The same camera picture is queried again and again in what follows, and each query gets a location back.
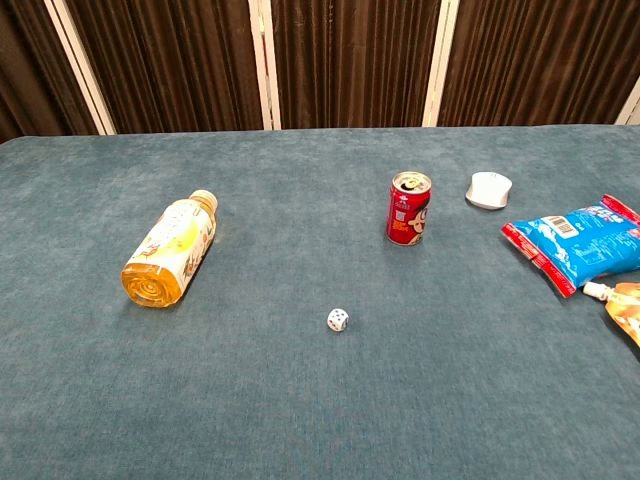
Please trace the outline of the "orange spouted drink pouch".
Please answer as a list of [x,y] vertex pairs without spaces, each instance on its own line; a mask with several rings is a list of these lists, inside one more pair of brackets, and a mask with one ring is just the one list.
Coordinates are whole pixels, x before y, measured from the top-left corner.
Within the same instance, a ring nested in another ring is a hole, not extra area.
[[624,282],[609,287],[587,282],[583,293],[604,302],[611,319],[640,348],[640,283]]

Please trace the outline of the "yellow tea plastic bottle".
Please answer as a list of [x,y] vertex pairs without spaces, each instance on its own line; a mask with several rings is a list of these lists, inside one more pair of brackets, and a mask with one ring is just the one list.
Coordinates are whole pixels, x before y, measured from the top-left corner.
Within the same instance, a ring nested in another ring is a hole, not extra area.
[[196,190],[164,210],[121,271],[134,303],[166,308],[183,297],[213,243],[217,207],[213,193]]

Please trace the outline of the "blue red snack bag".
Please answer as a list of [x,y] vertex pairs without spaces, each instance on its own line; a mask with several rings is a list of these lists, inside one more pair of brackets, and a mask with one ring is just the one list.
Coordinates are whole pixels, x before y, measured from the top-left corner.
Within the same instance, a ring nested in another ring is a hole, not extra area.
[[564,298],[595,278],[640,269],[640,213],[611,195],[563,215],[509,222],[501,233]]

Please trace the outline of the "blue velvet table cloth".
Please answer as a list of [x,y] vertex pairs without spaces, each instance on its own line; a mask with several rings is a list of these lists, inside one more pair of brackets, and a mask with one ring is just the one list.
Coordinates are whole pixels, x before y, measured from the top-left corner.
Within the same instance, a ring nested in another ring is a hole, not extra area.
[[[404,171],[432,182],[410,246]],[[482,171],[504,208],[465,198]],[[213,243],[134,303],[121,271],[196,190]],[[640,480],[640,348],[500,232],[605,194],[640,212],[640,127],[0,144],[0,480]]]

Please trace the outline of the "dark brown folding screen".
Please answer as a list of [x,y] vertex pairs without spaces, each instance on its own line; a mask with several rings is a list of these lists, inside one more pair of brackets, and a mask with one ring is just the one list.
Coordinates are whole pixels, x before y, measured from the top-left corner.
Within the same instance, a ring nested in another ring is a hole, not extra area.
[[633,113],[640,0],[0,0],[0,143]]

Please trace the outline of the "white computer mouse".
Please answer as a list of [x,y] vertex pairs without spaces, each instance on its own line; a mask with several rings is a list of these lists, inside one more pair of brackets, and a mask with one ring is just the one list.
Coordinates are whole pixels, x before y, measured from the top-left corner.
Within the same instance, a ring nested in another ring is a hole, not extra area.
[[477,207],[499,210],[508,203],[512,181],[499,173],[482,171],[471,176],[465,198]]

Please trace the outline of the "red drink can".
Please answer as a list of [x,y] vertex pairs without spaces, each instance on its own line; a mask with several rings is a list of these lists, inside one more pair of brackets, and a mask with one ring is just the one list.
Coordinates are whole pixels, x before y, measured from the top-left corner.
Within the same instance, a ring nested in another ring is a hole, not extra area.
[[410,246],[421,241],[431,188],[431,179],[421,172],[404,171],[394,176],[386,224],[386,234],[391,242]]

